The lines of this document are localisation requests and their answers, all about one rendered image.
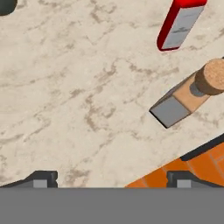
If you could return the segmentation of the dark round object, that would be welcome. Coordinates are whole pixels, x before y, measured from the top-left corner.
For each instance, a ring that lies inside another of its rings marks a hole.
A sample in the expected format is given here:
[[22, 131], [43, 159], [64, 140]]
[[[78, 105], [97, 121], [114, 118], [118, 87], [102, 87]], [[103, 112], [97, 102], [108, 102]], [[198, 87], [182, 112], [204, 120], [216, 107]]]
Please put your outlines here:
[[18, 4], [18, 0], [0, 0], [0, 16], [11, 14]]

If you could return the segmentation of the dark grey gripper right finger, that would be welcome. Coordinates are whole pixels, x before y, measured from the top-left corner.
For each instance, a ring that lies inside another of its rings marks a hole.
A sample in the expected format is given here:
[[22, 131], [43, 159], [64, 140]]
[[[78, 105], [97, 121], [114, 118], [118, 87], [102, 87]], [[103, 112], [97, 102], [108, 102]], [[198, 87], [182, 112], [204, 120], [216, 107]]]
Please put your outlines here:
[[220, 188], [221, 185], [197, 178], [189, 171], [168, 171], [166, 173], [167, 187], [171, 188]]

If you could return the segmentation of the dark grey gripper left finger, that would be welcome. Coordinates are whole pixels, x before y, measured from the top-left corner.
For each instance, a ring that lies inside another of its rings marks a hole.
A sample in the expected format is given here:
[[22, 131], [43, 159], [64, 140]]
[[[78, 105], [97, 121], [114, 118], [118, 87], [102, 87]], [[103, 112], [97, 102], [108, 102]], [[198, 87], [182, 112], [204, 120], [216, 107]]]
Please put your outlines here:
[[34, 171], [28, 177], [4, 185], [3, 187], [57, 188], [57, 179], [57, 171]]

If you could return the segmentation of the red bottle with grey label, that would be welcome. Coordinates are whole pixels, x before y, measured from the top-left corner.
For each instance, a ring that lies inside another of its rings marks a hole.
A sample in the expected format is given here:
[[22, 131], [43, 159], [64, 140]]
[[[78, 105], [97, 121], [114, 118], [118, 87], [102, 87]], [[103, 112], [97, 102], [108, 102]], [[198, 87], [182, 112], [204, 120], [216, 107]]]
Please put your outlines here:
[[207, 0], [173, 0], [157, 37], [158, 50], [179, 49], [206, 4]]

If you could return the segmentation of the tan bottle with cork stopper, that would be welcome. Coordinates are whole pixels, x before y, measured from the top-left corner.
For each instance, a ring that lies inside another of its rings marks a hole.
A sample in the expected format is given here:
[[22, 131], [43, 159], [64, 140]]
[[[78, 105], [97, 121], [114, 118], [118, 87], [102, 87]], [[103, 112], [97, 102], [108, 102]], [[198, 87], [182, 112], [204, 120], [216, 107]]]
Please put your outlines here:
[[196, 111], [210, 96], [224, 92], [224, 59], [212, 59], [168, 91], [149, 110], [166, 127]]

